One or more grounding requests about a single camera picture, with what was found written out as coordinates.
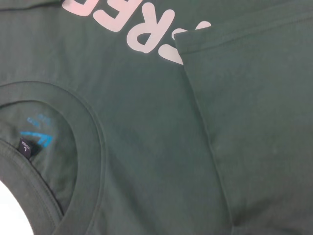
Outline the dark green FREE t-shirt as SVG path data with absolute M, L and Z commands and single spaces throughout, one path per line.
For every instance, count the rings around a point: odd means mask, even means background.
M 0 182 L 34 235 L 313 235 L 313 0 L 0 0 Z

